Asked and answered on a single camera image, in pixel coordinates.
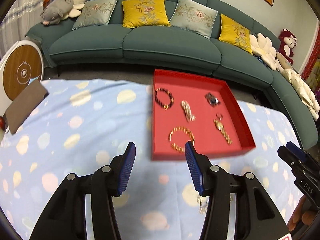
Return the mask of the person's right hand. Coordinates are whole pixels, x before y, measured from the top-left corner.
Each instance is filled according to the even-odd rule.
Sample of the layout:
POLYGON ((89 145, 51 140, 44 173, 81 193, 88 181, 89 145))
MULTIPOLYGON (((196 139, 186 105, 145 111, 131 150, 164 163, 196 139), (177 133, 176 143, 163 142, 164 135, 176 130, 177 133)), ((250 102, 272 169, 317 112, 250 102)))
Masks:
POLYGON ((302 221, 304 225, 310 226, 314 218, 316 217, 317 213, 315 211, 312 211, 312 210, 303 211, 303 205, 306 202, 306 200, 307 200, 307 197, 305 195, 303 195, 300 198, 299 203, 296 206, 287 224, 289 231, 293 231, 299 221, 302 221))

